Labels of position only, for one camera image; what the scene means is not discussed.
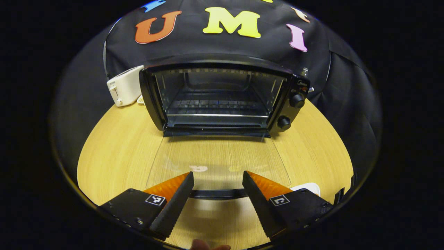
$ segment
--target letter m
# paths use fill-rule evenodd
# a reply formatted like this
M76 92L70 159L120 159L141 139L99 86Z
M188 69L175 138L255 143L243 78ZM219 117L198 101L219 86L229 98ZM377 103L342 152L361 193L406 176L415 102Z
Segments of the letter m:
M202 30L204 33L222 33L223 29L219 27L220 22L230 34L232 34L239 25L242 25L238 30L239 35L254 38L261 37L261 34L258 32L259 14L242 11L239 15L233 17L225 8L221 7L210 7L206 8L205 11L210 13L210 17L208 19L208 26Z

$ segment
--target oven knob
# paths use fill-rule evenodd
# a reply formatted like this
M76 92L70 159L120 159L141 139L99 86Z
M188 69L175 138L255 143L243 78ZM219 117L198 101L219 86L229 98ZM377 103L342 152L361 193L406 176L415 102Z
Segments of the oven knob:
M302 108L304 104L304 98L300 94L296 94L290 98L290 106L292 107Z
M281 129L289 129L291 127L291 121L290 118L285 117L285 116L281 116L279 117L278 121L277 121L277 126Z

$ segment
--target pink letter i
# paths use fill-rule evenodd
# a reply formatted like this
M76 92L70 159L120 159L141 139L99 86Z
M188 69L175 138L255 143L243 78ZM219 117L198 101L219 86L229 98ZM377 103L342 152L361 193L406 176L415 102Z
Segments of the pink letter i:
M304 45L304 38L302 37L304 31L291 24L287 24L287 27L291 30L292 41L290 42L290 46L302 52L307 52L307 48Z

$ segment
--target orange letter u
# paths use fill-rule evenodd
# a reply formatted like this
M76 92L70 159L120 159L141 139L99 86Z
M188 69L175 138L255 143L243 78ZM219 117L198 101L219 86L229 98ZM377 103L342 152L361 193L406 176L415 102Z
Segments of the orange letter u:
M156 34L150 34L151 24L156 21L157 18L153 17L136 25L136 37L135 40L139 44L147 44L168 36L174 29L177 15L180 15L182 11L173 11L162 16L165 19L163 29Z

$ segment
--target toaster oven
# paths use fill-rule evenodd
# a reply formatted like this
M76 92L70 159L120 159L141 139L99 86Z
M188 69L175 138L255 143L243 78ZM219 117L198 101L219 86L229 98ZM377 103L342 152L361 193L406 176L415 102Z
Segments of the toaster oven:
M310 81L271 61L182 55L139 72L145 106L164 136L283 132L303 107Z

